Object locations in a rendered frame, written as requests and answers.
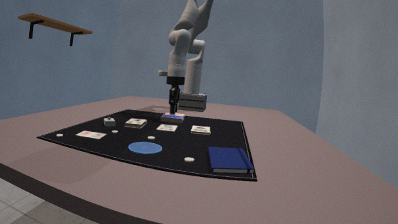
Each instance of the blue book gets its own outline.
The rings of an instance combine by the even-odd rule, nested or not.
[[[209,157],[213,173],[254,173],[254,166],[242,148],[209,147]]]

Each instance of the white round chip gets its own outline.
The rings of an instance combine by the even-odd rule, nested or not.
[[[185,157],[184,160],[185,160],[185,162],[194,162],[195,161],[195,159],[192,157]]]

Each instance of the tiled floor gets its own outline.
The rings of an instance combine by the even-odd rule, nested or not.
[[[96,224],[0,179],[1,224]]]

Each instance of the black play mat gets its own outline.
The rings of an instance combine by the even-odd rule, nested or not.
[[[257,181],[255,171],[253,174],[216,174],[210,169],[209,146],[242,148],[254,165],[243,122],[185,116],[182,123],[167,123],[161,122],[161,115],[162,113],[128,109],[37,138],[157,170],[207,178]],[[116,126],[105,127],[103,119],[106,117],[114,118]],[[132,118],[146,119],[148,123],[141,129],[125,127],[125,122]],[[178,127],[175,132],[157,130],[161,124]],[[193,125],[210,127],[211,135],[192,134]],[[118,133],[112,133],[112,130],[118,130]],[[76,136],[82,131],[105,133],[106,136],[101,139]],[[57,137],[57,134],[63,134],[63,137]],[[154,136],[155,139],[149,140],[148,136]],[[161,145],[163,149],[156,154],[138,154],[128,149],[134,142],[152,142]],[[185,162],[186,157],[194,158],[194,162]]]

